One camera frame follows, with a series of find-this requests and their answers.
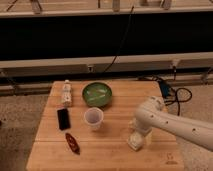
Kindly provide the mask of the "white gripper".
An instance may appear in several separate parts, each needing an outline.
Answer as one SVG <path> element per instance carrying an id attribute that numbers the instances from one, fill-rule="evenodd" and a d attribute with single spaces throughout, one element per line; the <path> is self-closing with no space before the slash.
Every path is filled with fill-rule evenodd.
<path id="1" fill-rule="evenodd" d="M 134 141 L 144 141 L 145 142 L 145 137 L 152 130 L 150 125 L 147 125 L 145 123 L 140 123 L 138 120 L 132 120 L 129 123 L 129 127 L 133 130 L 133 132 L 130 134 L 128 139 L 131 139 Z"/>

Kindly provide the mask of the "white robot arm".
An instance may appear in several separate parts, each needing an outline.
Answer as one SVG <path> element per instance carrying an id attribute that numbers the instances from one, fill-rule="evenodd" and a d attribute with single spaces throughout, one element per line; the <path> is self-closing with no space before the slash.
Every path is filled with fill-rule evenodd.
<path id="1" fill-rule="evenodd" d="M 163 107 L 159 97 L 149 97 L 135 110 L 132 128 L 146 136 L 155 127 L 213 151 L 212 123 L 172 115 L 164 112 Z"/>

